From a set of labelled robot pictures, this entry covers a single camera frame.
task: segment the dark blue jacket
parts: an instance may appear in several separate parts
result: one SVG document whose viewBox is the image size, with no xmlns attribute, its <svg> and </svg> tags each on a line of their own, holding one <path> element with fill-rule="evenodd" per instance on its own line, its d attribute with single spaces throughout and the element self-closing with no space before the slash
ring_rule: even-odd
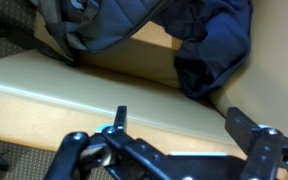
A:
<svg viewBox="0 0 288 180">
<path fill-rule="evenodd" d="M 197 99 L 217 89 L 245 61 L 250 46 L 249 0 L 175 0 L 153 22 L 183 40 L 174 66 L 181 89 Z"/>
</svg>

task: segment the dark fabric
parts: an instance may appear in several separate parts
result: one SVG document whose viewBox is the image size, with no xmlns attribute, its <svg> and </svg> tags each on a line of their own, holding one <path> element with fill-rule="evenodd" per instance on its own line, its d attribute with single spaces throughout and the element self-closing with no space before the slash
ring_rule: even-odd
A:
<svg viewBox="0 0 288 180">
<path fill-rule="evenodd" d="M 222 87 L 248 55 L 249 0 L 176 0 L 153 18 L 183 40 L 174 66 L 183 93 L 192 99 Z"/>
</svg>

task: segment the gray carpet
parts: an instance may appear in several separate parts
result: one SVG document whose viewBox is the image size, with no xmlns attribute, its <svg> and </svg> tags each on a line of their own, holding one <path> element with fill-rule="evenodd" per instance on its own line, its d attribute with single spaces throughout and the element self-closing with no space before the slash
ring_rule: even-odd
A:
<svg viewBox="0 0 288 180">
<path fill-rule="evenodd" d="M 33 34 L 36 10 L 26 6 L 24 0 L 0 0 L 0 18 L 8 21 L 25 32 Z M 0 38 L 0 58 L 23 52 L 24 49 Z M 43 179 L 55 153 L 25 146 L 0 142 L 0 153 L 9 150 L 4 158 L 10 169 L 0 179 L 37 180 Z M 103 169 L 93 171 L 90 179 L 111 179 Z"/>
</svg>

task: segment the floor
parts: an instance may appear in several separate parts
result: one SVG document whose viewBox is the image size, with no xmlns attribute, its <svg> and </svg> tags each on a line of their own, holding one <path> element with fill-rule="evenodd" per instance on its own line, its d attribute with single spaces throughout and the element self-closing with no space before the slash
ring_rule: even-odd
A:
<svg viewBox="0 0 288 180">
<path fill-rule="evenodd" d="M 25 0 L 0 0 L 0 18 L 10 22 L 28 33 L 34 33 L 36 9 L 27 6 Z M 10 56 L 25 50 L 15 44 L 0 38 L 0 58 Z M 34 149 L 0 141 L 0 153 L 7 152 L 3 159 L 10 169 L 3 173 L 3 180 L 38 180 L 43 179 L 55 155 L 54 152 Z M 111 179 L 103 169 L 92 171 L 90 179 Z"/>
</svg>

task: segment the black metal clamp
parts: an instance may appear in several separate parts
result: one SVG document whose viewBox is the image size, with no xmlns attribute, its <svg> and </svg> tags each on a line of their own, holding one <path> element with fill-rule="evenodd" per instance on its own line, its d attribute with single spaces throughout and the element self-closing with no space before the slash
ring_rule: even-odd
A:
<svg viewBox="0 0 288 180">
<path fill-rule="evenodd" d="M 114 125 L 102 127 L 91 137 L 83 132 L 67 135 L 45 179 L 86 179 L 96 167 L 105 167 L 120 180 L 274 180 L 278 168 L 288 170 L 288 138 L 280 131 L 261 128 L 237 108 L 229 108 L 225 128 L 248 155 L 247 160 L 165 155 L 125 133 L 126 107 L 120 106 Z"/>
</svg>

